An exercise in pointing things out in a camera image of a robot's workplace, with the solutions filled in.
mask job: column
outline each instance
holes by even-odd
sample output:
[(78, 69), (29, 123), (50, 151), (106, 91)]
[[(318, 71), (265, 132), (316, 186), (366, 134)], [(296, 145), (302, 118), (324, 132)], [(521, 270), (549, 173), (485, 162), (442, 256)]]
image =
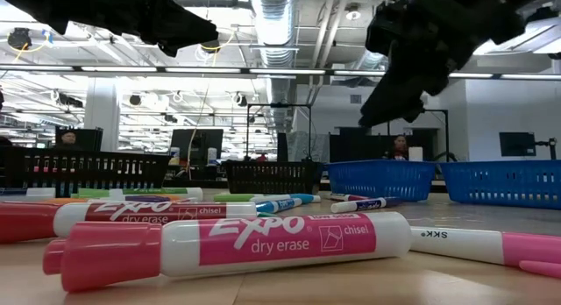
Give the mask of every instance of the column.
[(90, 77), (84, 128), (103, 129), (102, 152), (116, 152), (119, 143), (121, 96), (114, 78)]

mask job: desk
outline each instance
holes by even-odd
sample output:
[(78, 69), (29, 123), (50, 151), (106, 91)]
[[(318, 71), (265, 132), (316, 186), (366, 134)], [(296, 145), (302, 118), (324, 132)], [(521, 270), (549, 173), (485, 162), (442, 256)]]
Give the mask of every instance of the desk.
[[(223, 190), (205, 190), (211, 198)], [(329, 211), (331, 202), (284, 215)], [(465, 206), (446, 195), (408, 203), (400, 211), (412, 225), (439, 225), (561, 235), (559, 212), (544, 209)], [(60, 277), (45, 276), (47, 240), (0, 246), (0, 303), (6, 305), (304, 305), (304, 304), (559, 304), (561, 280), (514, 268), (410, 252), (376, 259), (263, 273), (178, 280), (163, 276), (96, 291), (66, 294)]]

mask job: computer monitor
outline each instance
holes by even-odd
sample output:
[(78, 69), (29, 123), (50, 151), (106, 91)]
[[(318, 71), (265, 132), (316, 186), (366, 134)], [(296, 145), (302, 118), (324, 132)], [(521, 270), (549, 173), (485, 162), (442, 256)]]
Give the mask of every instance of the computer monitor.
[(536, 156), (536, 138), (530, 132), (501, 132), (502, 157)]
[[(179, 157), (182, 160), (188, 158), (189, 142), (193, 130), (174, 130), (172, 134), (171, 147), (179, 147)], [(208, 150), (211, 147), (217, 149), (217, 159), (220, 159), (222, 151), (222, 138), (224, 130), (197, 130), (191, 143), (191, 163), (206, 165)]]

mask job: marker label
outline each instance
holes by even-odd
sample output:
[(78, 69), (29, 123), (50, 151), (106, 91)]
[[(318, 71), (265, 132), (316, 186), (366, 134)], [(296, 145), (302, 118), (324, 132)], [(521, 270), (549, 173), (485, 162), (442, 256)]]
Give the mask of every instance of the marker label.
[(446, 238), (448, 238), (448, 232), (447, 231), (424, 231), (424, 232), (421, 233), (421, 237), (446, 239)]
[(369, 209), (379, 209), (382, 206), (381, 200), (371, 200), (371, 201), (358, 201), (357, 210), (369, 210)]
[(374, 252), (376, 234), (362, 214), (199, 221), (201, 266)]
[(290, 209), (295, 206), (294, 199), (287, 199), (287, 200), (278, 200), (277, 204), (279, 204), (279, 211)]
[(169, 223), (198, 219), (200, 218), (199, 216), (204, 216), (204, 218), (225, 218), (226, 204), (194, 205), (171, 202), (92, 203), (86, 213), (86, 221)]

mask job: ceiling duct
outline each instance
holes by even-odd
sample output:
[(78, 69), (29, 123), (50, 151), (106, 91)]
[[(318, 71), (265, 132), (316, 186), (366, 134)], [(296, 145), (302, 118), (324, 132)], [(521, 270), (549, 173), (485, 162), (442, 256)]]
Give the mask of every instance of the ceiling duct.
[[(385, 70), (387, 66), (387, 57), (372, 53), (368, 50), (360, 56), (360, 58), (349, 64), (333, 64), (333, 69), (353, 69), (353, 70)], [(344, 77), (332, 76), (331, 86), (346, 86), (352, 89), (356, 87), (373, 87), (380, 81), (379, 77)]]
[[(255, 11), (255, 31), (260, 44), (265, 46), (285, 46), (292, 44), (295, 28), (296, 0), (250, 0)], [(294, 50), (260, 49), (261, 61), (265, 67), (293, 67)], [(266, 80), (266, 94), (270, 103), (288, 100), (290, 79), (269, 78)], [(286, 111), (271, 109), (274, 126), (285, 128)]]

